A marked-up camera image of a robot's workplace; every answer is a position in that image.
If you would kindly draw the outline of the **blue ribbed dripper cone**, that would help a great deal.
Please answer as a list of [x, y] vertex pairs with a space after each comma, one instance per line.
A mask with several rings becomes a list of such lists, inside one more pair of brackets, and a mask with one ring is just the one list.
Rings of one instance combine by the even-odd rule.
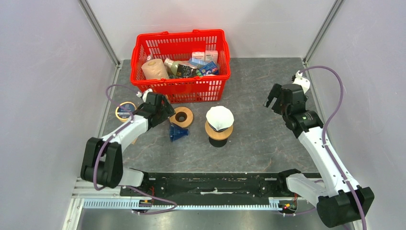
[[171, 123], [169, 126], [169, 139], [171, 142], [174, 142], [184, 136], [189, 135], [189, 130], [186, 128], [182, 128], [175, 123]]
[[222, 128], [222, 129], [219, 129], [219, 130], [216, 129], [216, 128], [214, 128], [214, 127], [212, 127], [212, 126], [210, 126], [210, 128], [211, 128], [213, 131], [217, 132], [217, 133], [221, 133], [221, 132], [226, 131], [229, 127]]

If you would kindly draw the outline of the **white paper coffee filter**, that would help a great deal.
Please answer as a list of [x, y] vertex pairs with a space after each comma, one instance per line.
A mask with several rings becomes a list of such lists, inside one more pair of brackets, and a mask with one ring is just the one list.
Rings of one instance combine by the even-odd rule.
[[234, 123], [232, 112], [224, 106], [214, 106], [206, 113], [206, 120], [209, 126], [216, 129], [231, 127]]

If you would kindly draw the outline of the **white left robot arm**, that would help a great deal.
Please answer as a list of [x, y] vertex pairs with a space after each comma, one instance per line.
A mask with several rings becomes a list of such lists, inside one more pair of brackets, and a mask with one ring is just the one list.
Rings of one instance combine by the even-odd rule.
[[85, 147], [80, 177], [92, 182], [96, 190], [115, 188], [123, 179], [130, 179], [132, 190], [139, 196], [150, 190], [150, 182], [139, 170], [123, 167], [123, 151], [140, 135], [175, 115], [174, 108], [165, 95], [145, 92], [143, 103], [130, 111], [123, 107], [129, 117], [117, 129], [102, 138], [90, 138]]

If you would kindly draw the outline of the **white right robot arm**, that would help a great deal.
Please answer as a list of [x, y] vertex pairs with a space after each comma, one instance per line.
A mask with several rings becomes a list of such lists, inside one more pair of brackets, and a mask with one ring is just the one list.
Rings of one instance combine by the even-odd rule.
[[274, 84], [264, 106], [282, 116], [287, 128], [310, 154], [324, 184], [290, 169], [278, 174], [277, 192], [282, 196], [295, 193], [307, 200], [329, 228], [356, 220], [365, 224], [374, 193], [369, 187], [361, 187], [343, 165], [318, 114], [306, 108], [307, 99], [301, 85]]

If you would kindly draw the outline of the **beige paper roll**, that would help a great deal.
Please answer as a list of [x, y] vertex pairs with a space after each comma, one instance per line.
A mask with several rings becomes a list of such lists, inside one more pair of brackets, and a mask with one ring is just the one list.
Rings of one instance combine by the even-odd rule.
[[141, 66], [146, 80], [169, 79], [167, 69], [162, 59], [156, 58], [147, 61]]

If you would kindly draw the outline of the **green glass bottle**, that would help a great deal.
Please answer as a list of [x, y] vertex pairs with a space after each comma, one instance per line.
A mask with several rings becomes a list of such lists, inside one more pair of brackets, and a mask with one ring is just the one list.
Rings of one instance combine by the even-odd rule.
[[188, 77], [188, 62], [175, 61], [170, 58], [166, 58], [164, 65], [170, 70], [171, 78], [187, 78]]

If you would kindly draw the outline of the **red plastic shopping basket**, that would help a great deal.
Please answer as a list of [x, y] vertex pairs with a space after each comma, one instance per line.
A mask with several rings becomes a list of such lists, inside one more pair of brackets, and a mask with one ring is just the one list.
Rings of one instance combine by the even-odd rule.
[[[216, 50], [219, 75], [186, 79], [146, 79], [142, 65], [147, 56], [165, 60], [187, 61], [194, 51]], [[140, 34], [131, 58], [130, 82], [140, 91], [152, 89], [167, 97], [172, 104], [213, 102], [222, 98], [226, 81], [230, 78], [230, 52], [226, 35], [221, 29], [193, 30], [183, 33]]]

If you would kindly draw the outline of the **light blue small box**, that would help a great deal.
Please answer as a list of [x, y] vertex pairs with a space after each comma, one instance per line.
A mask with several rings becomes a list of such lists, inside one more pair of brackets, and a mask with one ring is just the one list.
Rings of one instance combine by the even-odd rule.
[[194, 57], [190, 58], [188, 63], [195, 66], [198, 69], [201, 69], [208, 64], [208, 62], [204, 61], [203, 59], [198, 59]]

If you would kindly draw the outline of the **blue toothpaste box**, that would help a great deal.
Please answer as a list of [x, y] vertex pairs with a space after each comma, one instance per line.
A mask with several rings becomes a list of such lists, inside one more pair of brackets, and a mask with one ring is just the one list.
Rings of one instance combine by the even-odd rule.
[[218, 75], [219, 74], [219, 68], [217, 64], [213, 61], [209, 62], [208, 64], [204, 65], [199, 69], [200, 73], [203, 76], [208, 76], [208, 75]]

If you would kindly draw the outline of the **white pink small box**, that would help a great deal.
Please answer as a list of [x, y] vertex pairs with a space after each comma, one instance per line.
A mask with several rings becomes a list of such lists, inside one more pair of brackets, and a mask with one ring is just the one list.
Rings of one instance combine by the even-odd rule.
[[192, 58], [205, 61], [205, 52], [204, 51], [194, 51], [194, 52], [192, 52]]

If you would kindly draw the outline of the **white red carton box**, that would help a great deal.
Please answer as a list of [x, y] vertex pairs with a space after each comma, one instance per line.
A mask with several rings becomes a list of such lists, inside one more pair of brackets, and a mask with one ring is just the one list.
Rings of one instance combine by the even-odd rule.
[[217, 50], [206, 50], [204, 52], [204, 60], [205, 62], [214, 62], [218, 63], [218, 51]]

